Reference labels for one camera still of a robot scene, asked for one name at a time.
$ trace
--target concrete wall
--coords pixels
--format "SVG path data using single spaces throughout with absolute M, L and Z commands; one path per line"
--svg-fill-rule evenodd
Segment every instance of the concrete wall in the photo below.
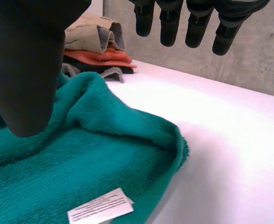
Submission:
M 219 24 L 216 12 L 197 49 L 184 43 L 190 15 L 186 5 L 176 43 L 171 48 L 159 42 L 159 14 L 156 6 L 151 34 L 139 37 L 135 32 L 133 4 L 128 0 L 104 0 L 104 16 L 122 23 L 126 52 L 134 59 L 274 95 L 274 0 L 243 24 L 225 56 L 216 56 L 211 50 Z

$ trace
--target white tabletop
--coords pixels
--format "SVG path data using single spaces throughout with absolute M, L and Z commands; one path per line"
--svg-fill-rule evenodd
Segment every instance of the white tabletop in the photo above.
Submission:
M 274 97 L 134 61 L 127 105 L 179 126 L 190 157 L 150 224 L 274 224 Z

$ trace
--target green towel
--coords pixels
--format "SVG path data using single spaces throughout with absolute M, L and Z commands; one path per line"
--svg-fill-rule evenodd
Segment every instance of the green towel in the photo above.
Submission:
M 61 74 L 42 133 L 18 138 L 0 117 L 0 224 L 67 224 L 116 188 L 135 211 L 112 223 L 143 224 L 188 151 L 177 126 L 128 107 L 98 74 Z

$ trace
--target towel tag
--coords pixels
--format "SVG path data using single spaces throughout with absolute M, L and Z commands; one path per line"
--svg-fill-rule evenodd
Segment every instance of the towel tag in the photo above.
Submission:
M 70 224 L 101 224 L 133 211 L 132 200 L 117 188 L 67 212 Z

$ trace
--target khaki fabric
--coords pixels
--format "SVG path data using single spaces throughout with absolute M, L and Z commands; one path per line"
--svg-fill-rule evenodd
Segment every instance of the khaki fabric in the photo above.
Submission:
M 84 13 L 65 31 L 65 48 L 103 53 L 108 47 L 125 50 L 121 24 L 92 13 Z

